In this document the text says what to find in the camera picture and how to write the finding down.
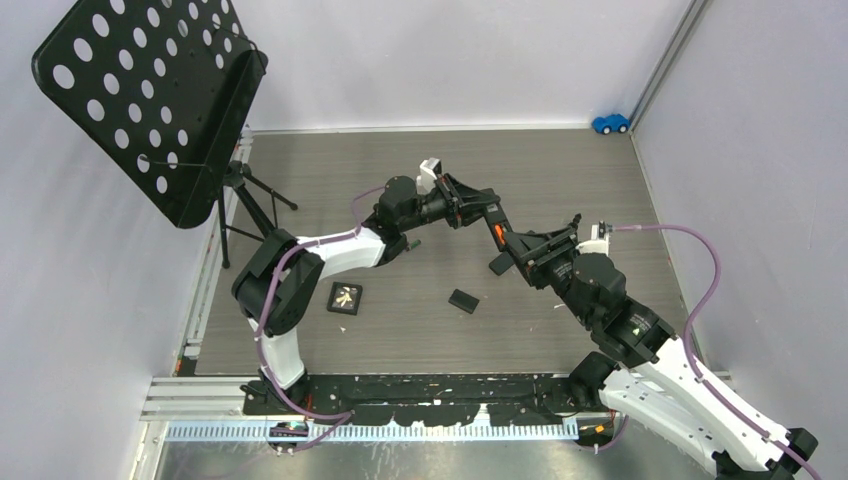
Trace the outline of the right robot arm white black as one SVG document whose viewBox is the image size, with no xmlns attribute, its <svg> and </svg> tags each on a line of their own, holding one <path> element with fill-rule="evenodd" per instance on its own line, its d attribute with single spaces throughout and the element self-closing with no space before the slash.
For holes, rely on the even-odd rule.
<svg viewBox="0 0 848 480">
<path fill-rule="evenodd" d="M 502 218 L 488 223 L 528 284 L 551 288 L 599 348 L 572 373 L 574 403 L 622 413 L 717 479 L 792 479 L 799 471 L 820 478 L 810 463 L 818 446 L 811 432 L 770 419 L 696 356 L 694 319 L 718 286 L 720 261 L 713 261 L 713 280 L 677 333 L 627 293 L 626 277 L 609 256 L 615 227 L 600 222 L 580 241 L 578 223 L 550 233 L 518 233 Z"/>
</svg>

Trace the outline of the black battery cover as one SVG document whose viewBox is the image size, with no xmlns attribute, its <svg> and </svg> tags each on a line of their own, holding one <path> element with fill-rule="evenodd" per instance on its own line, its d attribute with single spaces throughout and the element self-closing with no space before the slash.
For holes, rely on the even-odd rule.
<svg viewBox="0 0 848 480">
<path fill-rule="evenodd" d="M 450 295 L 448 302 L 465 313 L 473 314 L 480 300 L 467 292 L 455 289 Z"/>
</svg>

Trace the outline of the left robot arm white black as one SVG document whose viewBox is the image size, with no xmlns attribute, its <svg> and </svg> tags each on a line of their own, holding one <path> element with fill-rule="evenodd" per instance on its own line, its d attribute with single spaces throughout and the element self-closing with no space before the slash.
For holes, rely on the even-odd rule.
<svg viewBox="0 0 848 480">
<path fill-rule="evenodd" d="M 374 192 L 372 213 L 351 230 L 318 237 L 271 231 L 233 283 L 270 384 L 268 400 L 284 414 L 298 412 L 307 398 L 297 326 L 321 280 L 386 265 L 406 249 L 407 231 L 438 221 L 463 228 L 500 200 L 493 190 L 469 187 L 450 174 L 436 175 L 426 192 L 407 176 L 392 177 Z"/>
</svg>

